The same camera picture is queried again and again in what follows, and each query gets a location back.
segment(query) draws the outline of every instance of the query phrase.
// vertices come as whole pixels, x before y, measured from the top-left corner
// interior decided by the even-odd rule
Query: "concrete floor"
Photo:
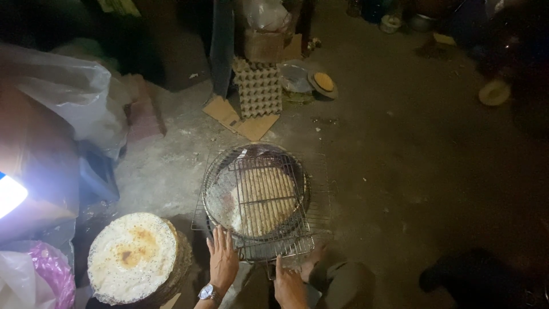
[[[318,2],[312,33],[323,46],[307,60],[330,73],[339,98],[286,108],[264,140],[326,154],[335,246],[376,275],[374,307],[450,307],[443,291],[423,294],[418,276],[473,246],[546,271],[547,145],[513,126],[509,106],[477,102],[483,79],[461,52],[420,58],[413,49],[427,35],[386,35],[345,8]],[[210,89],[159,100],[168,133],[118,165],[116,217],[192,216],[209,149],[246,142],[201,111]]]

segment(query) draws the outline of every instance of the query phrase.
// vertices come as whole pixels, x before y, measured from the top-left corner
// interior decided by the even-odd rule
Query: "plastic bag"
[[[55,296],[55,309],[69,309],[72,306],[76,284],[69,261],[61,251],[36,240],[11,242],[3,246],[2,250],[24,253],[31,257],[34,270],[46,281]]]
[[[284,32],[292,20],[280,0],[244,0],[243,6],[248,24],[254,30]]]
[[[284,89],[291,92],[311,92],[312,86],[309,84],[307,75],[309,70],[305,62],[301,60],[289,60],[279,65],[280,82]]]
[[[75,140],[90,140],[118,159],[128,126],[126,102],[109,98],[110,84],[118,82],[111,72],[98,62],[6,44],[0,45],[0,64],[19,90],[72,125]]]
[[[0,251],[0,309],[54,309],[55,295],[30,255]]]

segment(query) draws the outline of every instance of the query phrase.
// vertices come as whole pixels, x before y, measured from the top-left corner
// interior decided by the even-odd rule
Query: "lamp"
[[[21,184],[0,172],[0,218],[19,206],[28,194]]]

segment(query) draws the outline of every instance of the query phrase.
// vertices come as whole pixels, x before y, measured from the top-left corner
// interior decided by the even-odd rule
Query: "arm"
[[[282,267],[282,257],[276,258],[274,298],[282,309],[307,309],[307,294],[301,275],[293,269]]]
[[[233,249],[231,231],[216,227],[213,231],[213,242],[207,238],[206,243],[210,250],[210,284],[223,299],[234,282],[238,272],[238,256]],[[212,299],[199,300],[194,309],[216,309],[217,304]]]

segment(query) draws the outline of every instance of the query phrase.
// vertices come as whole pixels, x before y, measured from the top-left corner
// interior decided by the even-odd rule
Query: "watch face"
[[[211,284],[208,284],[207,286],[202,288],[202,291],[200,291],[200,294],[198,294],[198,297],[200,299],[207,299],[208,297],[210,297],[213,291],[214,291],[214,286]]]

